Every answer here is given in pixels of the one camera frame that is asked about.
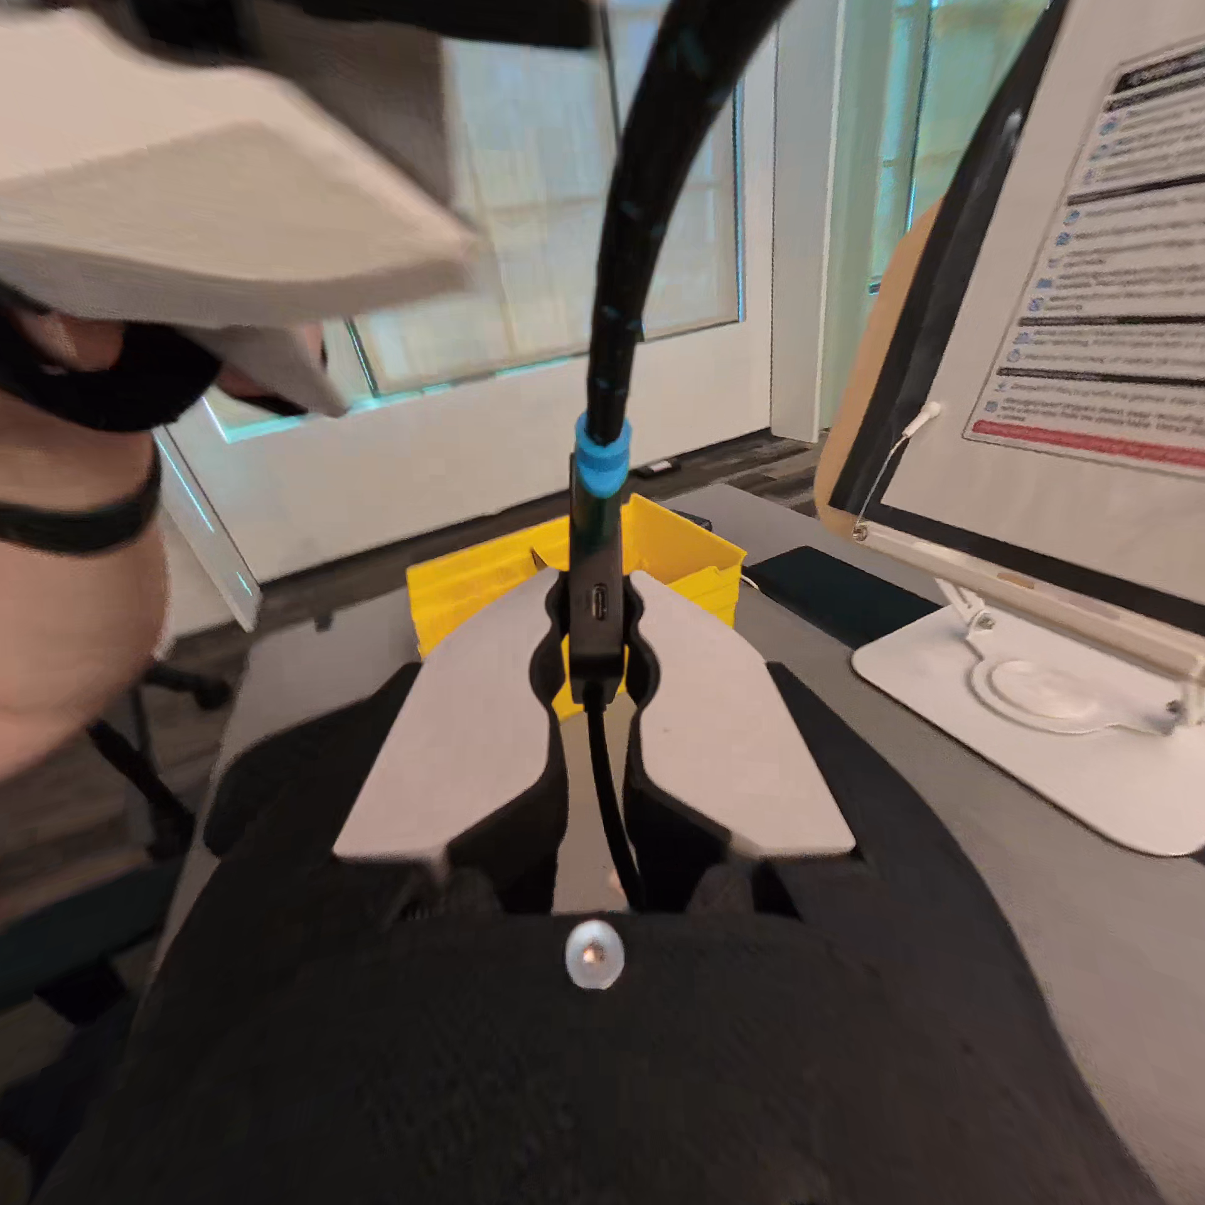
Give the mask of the yellow plastic bin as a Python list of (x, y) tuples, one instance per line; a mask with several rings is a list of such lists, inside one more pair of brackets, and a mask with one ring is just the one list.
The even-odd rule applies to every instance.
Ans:
[[(628, 654), (628, 575), (644, 569), (671, 590), (733, 625), (744, 552), (726, 539), (698, 529), (677, 513), (632, 495), (622, 506), (622, 574), (625, 578), (625, 654)], [(513, 590), (542, 568), (562, 572), (559, 620), (565, 680), (568, 635), (564, 590), (568, 574), (568, 519), (529, 529), (412, 567), (407, 588), (422, 663), (456, 627), (486, 604)], [(406, 697), (420, 664), (406, 666)], [(627, 691), (625, 670), (620, 691)], [(552, 703), (559, 720), (582, 713), (565, 683)]]

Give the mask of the black office chair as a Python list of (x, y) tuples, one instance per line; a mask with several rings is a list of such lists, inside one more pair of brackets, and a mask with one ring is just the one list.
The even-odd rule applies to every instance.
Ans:
[(113, 960), (158, 937), (166, 922), (196, 816), (159, 775), (145, 687), (189, 697), (204, 713), (232, 699), (219, 677), (156, 661), (128, 694), (129, 733), (106, 719), (86, 730), (93, 750), (145, 805), (148, 836), (95, 869), (89, 882), (24, 905), (14, 921), (3, 922), (4, 1014), (37, 1001), (76, 1030), (96, 1023), (130, 994)]

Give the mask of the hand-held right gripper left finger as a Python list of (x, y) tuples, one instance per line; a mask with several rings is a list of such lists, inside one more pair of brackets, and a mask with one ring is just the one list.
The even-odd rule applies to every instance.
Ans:
[(424, 657), (333, 846), (351, 864), (445, 862), (552, 760), (565, 684), (562, 572), (539, 569)]

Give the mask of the black adapter hub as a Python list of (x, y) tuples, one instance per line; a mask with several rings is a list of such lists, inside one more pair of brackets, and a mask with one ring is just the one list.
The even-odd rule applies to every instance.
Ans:
[(625, 578), (622, 536), (572, 529), (564, 590), (567, 615), (567, 680), (587, 713), (601, 713), (614, 700), (625, 668)]

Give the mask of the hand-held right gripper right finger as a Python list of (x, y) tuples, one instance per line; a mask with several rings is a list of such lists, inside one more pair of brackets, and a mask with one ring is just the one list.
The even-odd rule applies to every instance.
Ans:
[(853, 835), (766, 658), (644, 569), (627, 578), (627, 694), (643, 780), (756, 859), (840, 856)]

